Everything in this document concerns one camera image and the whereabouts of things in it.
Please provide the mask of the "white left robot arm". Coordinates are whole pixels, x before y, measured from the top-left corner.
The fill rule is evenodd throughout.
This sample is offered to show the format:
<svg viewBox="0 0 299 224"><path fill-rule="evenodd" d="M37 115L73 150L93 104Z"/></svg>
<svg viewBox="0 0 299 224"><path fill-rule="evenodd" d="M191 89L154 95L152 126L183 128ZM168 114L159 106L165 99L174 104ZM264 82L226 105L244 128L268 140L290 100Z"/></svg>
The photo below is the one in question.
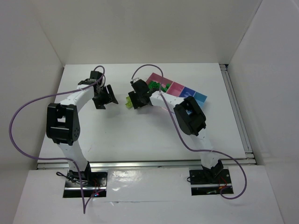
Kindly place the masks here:
<svg viewBox="0 0 299 224"><path fill-rule="evenodd" d="M78 142L81 131L78 113L90 100L98 110L105 110L105 105L110 103L118 104L111 85L105 85L104 73L96 70L78 83L76 92L47 107L46 135L69 158L70 178L83 181L89 181L92 172Z"/></svg>

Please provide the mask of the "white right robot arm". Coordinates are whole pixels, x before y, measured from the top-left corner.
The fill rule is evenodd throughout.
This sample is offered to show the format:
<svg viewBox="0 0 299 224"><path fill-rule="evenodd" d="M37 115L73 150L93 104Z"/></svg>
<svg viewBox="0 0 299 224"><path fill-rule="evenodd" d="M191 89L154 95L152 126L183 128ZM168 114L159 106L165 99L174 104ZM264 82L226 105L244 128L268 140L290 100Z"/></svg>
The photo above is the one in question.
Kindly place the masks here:
<svg viewBox="0 0 299 224"><path fill-rule="evenodd" d="M131 81L133 91L128 95L135 109L146 105L167 109L183 140L189 140L199 153L206 179L215 179L223 170L223 164L206 134L206 116L194 97L176 97L158 88L150 89L145 81Z"/></svg>

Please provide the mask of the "green 2x2 lego cube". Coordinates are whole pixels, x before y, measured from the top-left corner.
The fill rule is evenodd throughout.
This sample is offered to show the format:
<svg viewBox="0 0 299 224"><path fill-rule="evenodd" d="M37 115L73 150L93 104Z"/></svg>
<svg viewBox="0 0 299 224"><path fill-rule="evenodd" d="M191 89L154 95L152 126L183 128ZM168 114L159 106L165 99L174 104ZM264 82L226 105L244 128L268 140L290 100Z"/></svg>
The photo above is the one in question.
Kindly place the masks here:
<svg viewBox="0 0 299 224"><path fill-rule="evenodd" d="M166 86L161 86L161 91L167 92L171 84L167 84Z"/></svg>

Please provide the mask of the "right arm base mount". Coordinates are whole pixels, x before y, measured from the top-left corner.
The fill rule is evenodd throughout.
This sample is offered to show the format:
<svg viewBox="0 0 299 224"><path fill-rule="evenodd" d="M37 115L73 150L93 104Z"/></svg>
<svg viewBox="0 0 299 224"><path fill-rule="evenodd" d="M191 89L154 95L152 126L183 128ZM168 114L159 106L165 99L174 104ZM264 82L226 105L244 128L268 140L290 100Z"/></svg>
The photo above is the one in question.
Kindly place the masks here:
<svg viewBox="0 0 299 224"><path fill-rule="evenodd" d="M191 185L192 196L219 195L221 190L224 195L234 193L228 169L223 169L214 179L202 169L189 170L186 180Z"/></svg>

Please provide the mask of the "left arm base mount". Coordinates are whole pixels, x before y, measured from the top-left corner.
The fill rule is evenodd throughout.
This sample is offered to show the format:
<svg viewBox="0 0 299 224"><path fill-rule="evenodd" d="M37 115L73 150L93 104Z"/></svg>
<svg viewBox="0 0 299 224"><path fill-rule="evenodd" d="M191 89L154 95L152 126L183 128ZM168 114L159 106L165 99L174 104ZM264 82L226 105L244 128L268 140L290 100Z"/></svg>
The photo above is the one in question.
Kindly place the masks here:
<svg viewBox="0 0 299 224"><path fill-rule="evenodd" d="M65 178L63 198L79 198L81 197L80 183L78 178L72 178L70 174L62 174L56 172L57 176ZM83 180L84 197L106 197L107 195L107 178L108 172L92 172L91 180Z"/></svg>

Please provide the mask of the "green 2x4 lego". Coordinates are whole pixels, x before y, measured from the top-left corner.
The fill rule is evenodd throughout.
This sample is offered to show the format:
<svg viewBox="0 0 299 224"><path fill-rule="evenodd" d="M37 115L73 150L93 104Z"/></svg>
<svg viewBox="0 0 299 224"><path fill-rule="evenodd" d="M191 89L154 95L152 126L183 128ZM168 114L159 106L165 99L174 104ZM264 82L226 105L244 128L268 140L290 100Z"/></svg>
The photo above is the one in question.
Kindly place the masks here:
<svg viewBox="0 0 299 224"><path fill-rule="evenodd" d="M154 90L159 90L160 87L161 87L161 84L159 82L155 82L155 81L151 81L149 84L148 84L148 87L150 90L154 89Z"/></svg>

